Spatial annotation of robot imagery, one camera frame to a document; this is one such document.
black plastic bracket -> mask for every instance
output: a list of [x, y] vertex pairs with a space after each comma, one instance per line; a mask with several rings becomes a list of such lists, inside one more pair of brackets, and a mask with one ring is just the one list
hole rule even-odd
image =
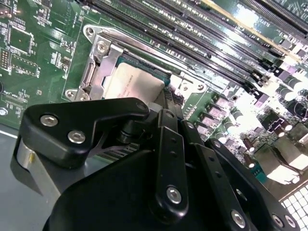
[[178, 134], [178, 119], [170, 110], [158, 115], [155, 157], [154, 199], [152, 212], [163, 223], [179, 222], [188, 212], [188, 188], [185, 169], [183, 137]]
[[250, 219], [258, 230], [298, 230], [288, 224], [287, 217], [292, 215], [272, 194], [236, 159], [218, 140], [209, 139], [205, 146], [214, 150], [234, 191], [241, 192]]
[[[208, 181], [211, 186], [209, 190], [213, 191], [225, 228], [237, 230], [240, 227], [243, 231], [251, 230], [251, 224], [246, 218], [215, 152], [204, 146], [192, 123], [183, 120], [181, 125], [186, 141], [186, 153], [195, 155], [193, 159], [196, 166], [204, 172], [204, 181]], [[234, 214], [240, 220], [238, 224], [234, 221]]]
[[[19, 136], [29, 149], [55, 164], [76, 168], [84, 164], [103, 131], [128, 120], [145, 119], [149, 112], [136, 98], [35, 105], [25, 111]], [[44, 115], [54, 116], [58, 123], [53, 127], [43, 125], [40, 119]], [[71, 131], [81, 131], [84, 142], [71, 142]]]

mounting hole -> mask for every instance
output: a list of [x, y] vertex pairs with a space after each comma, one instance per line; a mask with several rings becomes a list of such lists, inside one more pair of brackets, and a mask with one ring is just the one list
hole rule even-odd
[[178, 154], [174, 151], [170, 152], [170, 154], [174, 157], [174, 158], [177, 158], [178, 157]]
[[287, 222], [289, 223], [289, 225], [290, 225], [292, 228], [295, 228], [295, 227], [296, 227], [295, 222], [293, 221], [292, 218], [290, 218], [288, 215], [285, 215], [284, 217], [286, 218]]
[[232, 99], [232, 101], [237, 101], [237, 100], [239, 99], [239, 97], [238, 97], [237, 95], [233, 95], [233, 96], [231, 97], [231, 99]]
[[218, 178], [222, 178], [222, 175], [220, 174], [220, 172], [215, 172], [215, 174]]
[[198, 89], [198, 90], [203, 90], [203, 89], [204, 89], [204, 85], [199, 84], [197, 89]]
[[283, 222], [281, 221], [281, 219], [276, 216], [275, 214], [272, 215], [274, 222], [280, 227], [284, 227]]
[[218, 148], [220, 148], [221, 146], [220, 146], [220, 143], [219, 142], [217, 142], [217, 141], [214, 141], [214, 145], [216, 146], [216, 147], [218, 147]]
[[191, 122], [187, 122], [187, 126], [190, 127], [190, 128], [194, 128], [194, 126]]
[[86, 29], [86, 34], [91, 37], [94, 34], [94, 30], [91, 27], [88, 27]]
[[245, 201], [248, 201], [247, 198], [245, 197], [245, 195], [244, 195], [239, 189], [236, 189], [236, 193], [237, 193], [241, 198], [243, 198]]
[[142, 104], [142, 103], [136, 103], [136, 105], [137, 105], [137, 107], [139, 108], [139, 109], [141, 109], [141, 110], [145, 110], [146, 109], [146, 106], [144, 105], [144, 104]]
[[167, 116], [168, 116], [168, 117], [170, 117], [170, 118], [174, 118], [174, 115], [173, 115], [173, 113], [172, 113], [172, 112], [167, 111], [167, 112], [166, 112], [166, 114], [167, 114]]

ram slot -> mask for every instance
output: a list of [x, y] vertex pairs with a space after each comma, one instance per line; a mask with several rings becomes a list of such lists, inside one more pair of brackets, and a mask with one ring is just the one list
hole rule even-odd
[[[139, 8], [140, 10], [144, 10], [143, 12], [145, 12], [147, 15], [149, 15], [150, 17], [155, 17], [155, 19], [157, 21], [161, 21], [162, 23], [166, 23], [169, 24], [170, 26], [172, 26], [173, 28], [175, 28], [179, 33], [191, 38], [192, 38], [192, 32], [188, 31], [187, 29], [191, 29], [191, 30], [196, 30], [197, 32], [201, 32], [202, 34], [206, 35], [207, 37], [210, 37], [214, 40], [219, 41], [220, 43], [224, 43], [227, 44], [228, 46], [231, 46], [233, 49], [235, 49], [241, 56], [246, 57], [247, 59], [250, 59], [250, 61], [253, 62], [252, 59], [262, 59], [263, 55], [259, 55], [256, 52], [254, 52], [253, 50], [249, 49], [249, 47], [239, 43], [238, 41], [232, 41], [231, 39], [229, 39], [228, 35], [226, 35], [225, 33], [223, 33], [220, 30], [215, 29], [214, 27], [212, 27], [209, 24], [206, 24], [207, 30], [194, 24], [193, 22], [189, 21], [189, 20], [182, 20], [180, 19], [181, 16], [179, 14], [174, 13], [173, 11], [171, 11], [169, 8], [157, 3], [154, 0], [147, 0], [145, 1], [147, 4], [151, 4], [153, 6], [155, 6], [157, 9], [162, 10], [163, 12], [168, 13], [168, 15], [171, 15], [172, 17], [177, 19], [177, 23], [168, 20], [168, 18], [163, 18], [162, 15], [160, 14], [156, 14], [156, 13], [151, 13], [149, 12], [149, 10], [146, 10], [143, 8], [143, 5], [140, 6], [140, 3], [137, 3], [137, 1], [135, 0], [126, 0], [129, 1], [131, 3], [131, 5], [133, 5], [134, 7]], [[188, 25], [188, 28], [185, 28], [185, 26], [181, 26], [181, 24], [186, 24]], [[196, 42], [201, 42], [201, 45], [203, 44], [203, 41], [200, 41], [200, 39], [195, 40]]]
[[208, 59], [205, 59], [199, 54], [191, 52], [191, 50], [187, 49], [184, 46], [176, 45], [175, 43], [172, 43], [171, 45], [168, 37], [163, 36], [160, 33], [157, 33], [155, 30], [151, 29], [148, 26], [147, 28], [145, 28], [144, 24], [116, 10], [115, 8], [105, 3], [102, 3], [99, 0], [95, 0], [94, 2], [91, 2], [91, 3], [88, 2], [87, 4], [93, 9], [97, 10], [98, 12], [103, 13], [106, 16], [112, 18], [113, 20], [118, 21], [122, 25], [135, 30], [136, 32], [140, 33], [140, 35], [149, 37], [156, 43], [164, 44], [165, 47], [167, 48], [169, 47], [171, 50], [173, 50], [177, 54], [185, 57], [186, 63], [195, 64], [196, 66], [201, 67], [201, 69], [203, 70], [208, 69], [211, 72], [213, 72], [215, 75], [221, 76], [237, 85], [243, 86], [245, 84], [245, 80], [242, 77], [235, 75], [232, 71], [229, 71], [228, 69], [224, 67], [218, 66], [216, 63]]
[[284, 7], [279, 5], [273, 0], [260, 0], [260, 3], [271, 9], [275, 14], [279, 15], [281, 18], [288, 21], [290, 24], [293, 24], [294, 27], [297, 27], [299, 30], [308, 32], [308, 24], [301, 20], [299, 17], [286, 10]]
[[294, 26], [287, 23], [278, 15], [274, 14], [272, 11], [267, 9], [266, 7], [262, 6], [255, 0], [241, 0], [244, 4], [251, 7], [255, 10], [258, 14], [262, 15], [263, 17], [267, 18], [270, 22], [273, 22], [278, 27], [280, 27], [283, 31], [293, 35], [295, 38], [307, 43], [306, 31], [300, 31]]
[[[144, 15], [145, 18], [147, 18], [147, 20], [150, 20], [152, 18], [156, 19], [161, 19], [161, 15], [156, 13], [156, 12], [149, 12], [148, 8], [146, 8], [144, 5], [140, 4], [139, 2], [136, 2], [134, 0], [125, 0], [125, 3], [127, 1], [130, 1], [129, 5], [126, 5], [126, 7], [132, 11], [134, 11], [134, 9], [138, 9], [142, 12], [145, 12], [147, 15], [144, 15], [143, 13], [139, 12], [139, 14]], [[215, 54], [219, 55], [222, 53], [221, 49], [217, 48], [215, 45], [209, 43], [208, 41], [206, 41], [205, 39], [202, 39], [201, 37], [197, 36], [196, 34], [187, 31], [186, 29], [182, 28], [182, 30], [179, 30], [179, 26], [169, 20], [161, 20], [163, 22], [165, 22], [166, 24], [169, 24], [170, 26], [172, 26], [173, 28], [177, 28], [177, 31], [174, 32], [172, 31], [170, 28], [164, 28], [164, 30], [170, 30], [172, 31], [172, 33], [174, 35], [176, 35], [177, 37], [179, 37], [180, 39], [187, 41], [188, 43], [192, 44], [195, 48], [197, 48], [199, 51], [202, 52], [207, 52], [209, 53], [210, 51], [214, 52]], [[229, 46], [228, 44], [226, 44], [222, 39], [215, 37], [214, 35], [210, 34], [209, 32], [203, 30], [202, 28], [198, 27], [197, 25], [194, 25], [197, 27], [198, 31], [202, 32], [206, 37], [211, 37], [213, 40], [218, 41], [219, 43], [221, 43], [222, 46]], [[219, 57], [220, 60], [224, 61], [225, 63], [227, 63], [228, 65], [231, 65], [233, 67], [233, 71], [237, 71], [239, 73], [242, 73], [246, 76], [250, 75], [248, 71], [253, 71], [254, 69], [250, 66], [250, 65], [257, 65], [257, 63], [255, 62], [254, 59], [252, 59], [251, 57], [249, 57], [248, 55], [246, 55], [245, 53], [241, 52], [238, 49], [235, 49], [233, 47], [233, 53], [236, 54], [236, 56], [239, 57], [234, 57], [226, 52], [223, 53], [224, 58]]]
[[[184, 11], [179, 5], [175, 4], [174, 2], [170, 1], [170, 0], [160, 0], [160, 2], [165, 5], [166, 7], [172, 8], [172, 10], [176, 10], [178, 13], [181, 14], [186, 14], [186, 11]], [[196, 5], [192, 2], [187, 2], [188, 5], [190, 5], [191, 7], [196, 7]], [[245, 39], [246, 41], [248, 41], [249, 43], [251, 43], [254, 46], [257, 46], [260, 50], [263, 51], [268, 51], [269, 50], [269, 46], [261, 44], [259, 41], [255, 41], [253, 40], [251, 37], [249, 37], [248, 35], [246, 35], [245, 33], [243, 33], [241, 30], [237, 29], [236, 27], [230, 25], [229, 23], [225, 22], [224, 20], [222, 20], [220, 17], [218, 17], [217, 15], [213, 14], [210, 11], [205, 11], [204, 9], [198, 7], [197, 9], [200, 13], [202, 13], [204, 16], [212, 19], [213, 21], [216, 21], [218, 24], [221, 24], [222, 26], [226, 27], [227, 29], [229, 29], [232, 32], [235, 32], [236, 34], [238, 34], [239, 36], [241, 36], [243, 39]], [[194, 21], [195, 23], [199, 24], [200, 26], [206, 26], [206, 21], [201, 20], [200, 18], [198, 18], [197, 16], [191, 14], [190, 12], [187, 13], [187, 17]]]

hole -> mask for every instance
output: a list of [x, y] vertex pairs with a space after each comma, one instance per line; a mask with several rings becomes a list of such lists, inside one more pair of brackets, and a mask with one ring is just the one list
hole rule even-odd
[[294, 221], [288, 215], [285, 215], [285, 218], [287, 219], [287, 222], [292, 228], [296, 228]]
[[280, 218], [278, 217], [278, 216], [276, 216], [275, 214], [273, 214], [273, 220], [276, 222], [276, 224], [279, 226], [279, 227], [283, 227], [284, 226], [284, 224], [283, 224], [283, 222], [280, 220]]
[[86, 29], [86, 34], [88, 36], [92, 36], [94, 34], [94, 30], [91, 27], [89, 27], [89, 28]]
[[68, 96], [68, 98], [73, 98], [75, 95], [74, 95], [74, 93], [73, 92], [71, 92], [71, 91], [69, 91], [68, 93], [67, 93], [67, 96]]
[[143, 111], [146, 110], [146, 106], [142, 103], [136, 103], [136, 106]]
[[232, 97], [231, 97], [231, 99], [233, 100], [233, 101], [236, 101], [236, 100], [238, 100], [238, 96], [237, 95], [233, 95]]
[[218, 178], [222, 178], [222, 175], [220, 174], [220, 172], [215, 172], [215, 173]]
[[178, 157], [178, 154], [174, 151], [170, 152], [170, 154], [174, 157], [174, 158], [177, 158]]
[[204, 86], [203, 86], [202, 84], [199, 84], [197, 89], [198, 89], [198, 90], [203, 90], [203, 89], [204, 89]]
[[170, 118], [173, 118], [174, 115], [171, 113], [171, 112], [166, 112], [167, 116], [170, 117]]
[[237, 193], [241, 198], [243, 198], [245, 201], [247, 201], [247, 198], [245, 197], [245, 195], [244, 195], [239, 189], [236, 189], [236, 193]]

silver metal cylinder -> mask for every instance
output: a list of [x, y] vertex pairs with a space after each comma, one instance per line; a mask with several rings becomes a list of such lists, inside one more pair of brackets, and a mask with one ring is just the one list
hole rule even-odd
[[231, 121], [226, 121], [223, 125], [229, 134], [235, 133], [236, 127]]
[[225, 134], [223, 132], [217, 132], [215, 135], [216, 139], [219, 140], [219, 142], [225, 144], [227, 142], [227, 138], [225, 137]]
[[289, 90], [288, 88], [282, 88], [279, 94], [286, 100], [291, 101], [295, 99], [296, 93], [294, 91]]
[[245, 120], [243, 114], [242, 114], [240, 111], [234, 111], [234, 112], [232, 113], [232, 115], [233, 115], [235, 121], [236, 121], [237, 123], [239, 123], [239, 124], [243, 123], [243, 121]]
[[297, 78], [291, 78], [288, 81], [288, 86], [294, 89], [294, 91], [298, 92], [304, 88], [304, 84], [302, 81], [299, 81]]

